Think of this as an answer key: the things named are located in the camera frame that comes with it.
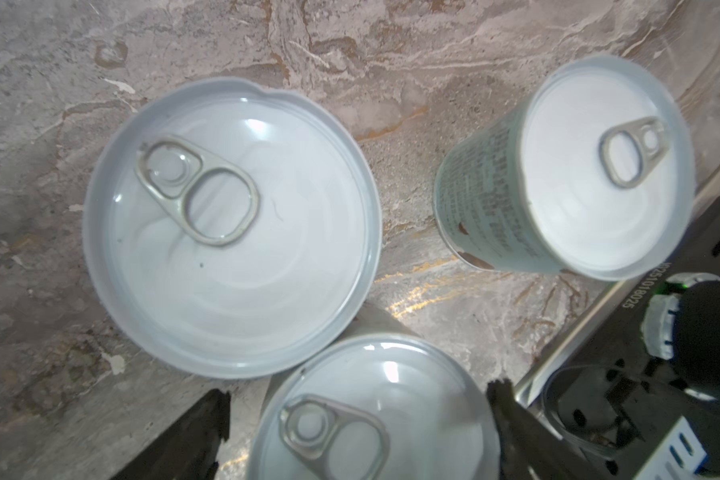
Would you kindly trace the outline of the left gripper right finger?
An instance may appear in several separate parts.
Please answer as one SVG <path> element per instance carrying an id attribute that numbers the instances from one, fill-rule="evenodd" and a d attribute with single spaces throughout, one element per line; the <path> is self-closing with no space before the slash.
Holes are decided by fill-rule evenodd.
<path id="1" fill-rule="evenodd" d="M 515 401 L 510 380 L 489 382 L 485 396 L 499 432 L 501 479 L 603 479 Z"/>

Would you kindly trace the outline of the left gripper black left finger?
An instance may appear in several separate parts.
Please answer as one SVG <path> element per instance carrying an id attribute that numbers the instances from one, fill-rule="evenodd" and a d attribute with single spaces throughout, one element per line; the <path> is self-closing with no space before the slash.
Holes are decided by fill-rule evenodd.
<path id="1" fill-rule="evenodd" d="M 212 389 L 124 466 L 112 480 L 213 479 L 229 439 L 231 395 Z"/>

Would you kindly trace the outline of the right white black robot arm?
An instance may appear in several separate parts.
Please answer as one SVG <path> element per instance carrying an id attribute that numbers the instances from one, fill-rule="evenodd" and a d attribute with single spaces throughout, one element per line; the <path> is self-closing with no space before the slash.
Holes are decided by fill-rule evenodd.
<path id="1" fill-rule="evenodd" d="M 720 476 L 720 277 L 672 276 L 649 301 L 641 335 L 647 353 L 676 375 L 656 389 L 659 408 L 681 429 L 671 459 L 677 468 Z"/>

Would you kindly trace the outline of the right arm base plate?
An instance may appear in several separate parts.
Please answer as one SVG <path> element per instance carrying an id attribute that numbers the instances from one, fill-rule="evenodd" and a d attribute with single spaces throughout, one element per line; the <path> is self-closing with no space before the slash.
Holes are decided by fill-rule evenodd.
<path id="1" fill-rule="evenodd" d="M 553 432 L 603 479 L 720 479 L 677 468 L 670 457 L 673 425 L 656 389 L 676 375 L 650 356 L 641 324 L 651 298 L 678 274 L 720 277 L 720 197 L 700 231 L 618 302 L 583 348 L 544 385 L 536 404 Z"/>

